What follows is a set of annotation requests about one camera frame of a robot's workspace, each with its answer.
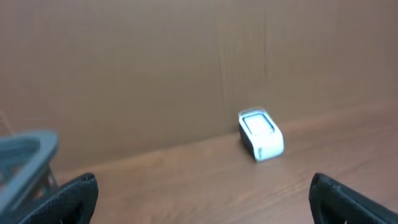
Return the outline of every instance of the floor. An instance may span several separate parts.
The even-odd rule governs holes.
[[[397,113],[386,100],[279,124],[285,153],[260,164],[233,133],[57,179],[97,176],[97,224],[312,223],[308,188],[316,172],[398,212]]]

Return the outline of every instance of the white object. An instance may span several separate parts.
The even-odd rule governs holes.
[[[284,151],[281,131],[262,108],[241,111],[239,131],[243,144],[257,162],[279,156]]]

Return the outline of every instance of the gray plastic part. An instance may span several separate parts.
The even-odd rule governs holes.
[[[0,137],[0,182],[7,182],[0,191],[0,214],[17,208],[42,180],[52,175],[49,162],[58,150],[55,131],[28,131],[9,137]],[[12,177],[12,169],[21,166]]]

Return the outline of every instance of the wall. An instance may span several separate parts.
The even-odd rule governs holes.
[[[396,94],[394,1],[6,0],[0,110],[60,133],[57,170]]]

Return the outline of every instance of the brown cardboard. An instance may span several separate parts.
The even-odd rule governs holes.
[[[57,170],[396,95],[394,1],[5,0],[0,110]]]
[[[0,136],[9,136],[12,134],[9,122],[4,112],[0,111]]]

